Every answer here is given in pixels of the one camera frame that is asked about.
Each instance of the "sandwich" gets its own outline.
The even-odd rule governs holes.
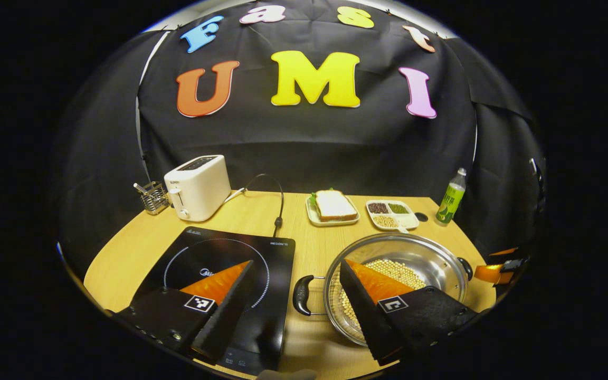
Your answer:
[[[339,190],[320,190],[313,195],[321,222],[352,221],[358,216],[353,204]]]

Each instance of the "cooktop display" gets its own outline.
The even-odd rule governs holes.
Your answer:
[[[294,256],[292,239],[187,227],[147,274],[135,298],[161,286],[181,289],[254,260],[258,271],[255,287],[217,365],[250,375],[277,370]]]

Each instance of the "black pot handle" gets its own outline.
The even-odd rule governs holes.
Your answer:
[[[306,306],[306,302],[309,300],[309,283],[313,279],[324,279],[325,277],[314,276],[309,274],[301,279],[297,280],[294,284],[294,291],[292,292],[292,305],[294,309],[307,317],[311,315],[326,315],[325,313],[311,312]]]
[[[457,258],[457,260],[463,265],[463,269],[468,274],[468,281],[471,281],[471,279],[473,279],[473,268],[471,268],[471,265],[468,264],[468,261],[466,261],[465,258]]]

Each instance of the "stainless steel pot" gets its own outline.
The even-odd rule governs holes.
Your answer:
[[[325,277],[304,276],[294,285],[292,304],[303,315],[311,313],[306,302],[309,299],[309,282],[325,279],[323,301],[325,311],[335,328],[357,344],[367,346],[360,326],[345,315],[342,307],[342,286],[339,283],[341,260],[349,259],[361,264],[388,259],[412,269],[426,286],[437,287],[455,300],[463,303],[468,281],[473,278],[471,265],[463,258],[455,257],[447,248],[427,238],[405,233],[380,233],[355,241],[346,247],[330,265]]]

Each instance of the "letter m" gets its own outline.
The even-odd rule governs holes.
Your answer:
[[[301,97],[295,93],[295,82],[309,103],[318,101],[325,86],[330,83],[323,102],[328,106],[360,106],[355,96],[355,65],[360,58],[349,53],[331,53],[320,68],[314,65],[301,51],[278,51],[271,56],[278,62],[278,93],[271,98],[275,106],[294,106]]]

